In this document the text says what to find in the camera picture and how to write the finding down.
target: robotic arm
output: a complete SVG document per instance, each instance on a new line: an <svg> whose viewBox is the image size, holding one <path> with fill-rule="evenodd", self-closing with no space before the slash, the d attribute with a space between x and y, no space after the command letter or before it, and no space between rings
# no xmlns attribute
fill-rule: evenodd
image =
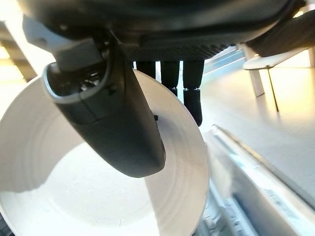
<svg viewBox="0 0 315 236"><path fill-rule="evenodd" d="M28 41L51 52L42 76L47 95L109 164L131 177L163 169L165 149L129 61L104 34L68 39L24 17Z"/></svg>

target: floor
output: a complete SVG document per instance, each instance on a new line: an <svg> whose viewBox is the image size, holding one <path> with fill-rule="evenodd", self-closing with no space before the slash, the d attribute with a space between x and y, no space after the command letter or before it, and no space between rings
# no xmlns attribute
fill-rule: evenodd
<svg viewBox="0 0 315 236"><path fill-rule="evenodd" d="M268 167L315 207L315 69L306 52L273 68L280 112L276 112L266 71L265 95L255 97L243 60L208 73L201 86L202 132L217 124L259 153Z"/></svg>

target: chair leg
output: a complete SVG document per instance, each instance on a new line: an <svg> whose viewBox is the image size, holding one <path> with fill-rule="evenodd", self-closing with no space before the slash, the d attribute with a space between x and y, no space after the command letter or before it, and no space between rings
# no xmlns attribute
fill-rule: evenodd
<svg viewBox="0 0 315 236"><path fill-rule="evenodd" d="M155 61L137 61L137 70L146 75L156 78L156 62Z"/></svg>
<svg viewBox="0 0 315 236"><path fill-rule="evenodd" d="M276 109L277 109L277 112L279 112L278 103L277 103L277 99L276 99L276 95L275 95L275 90L274 90L274 86L273 86L272 80L271 80L270 70L267 69L267 71L268 71L268 77L269 77L269 81L270 81L270 85L271 85L271 91L272 91L272 95L274 97Z"/></svg>
<svg viewBox="0 0 315 236"><path fill-rule="evenodd" d="M200 102L200 85L203 74L204 61L184 61L183 84L184 84L184 105L196 121L197 125L202 124L202 110Z"/></svg>
<svg viewBox="0 0 315 236"><path fill-rule="evenodd" d="M161 82L175 96L179 76L179 61L161 61Z"/></svg>

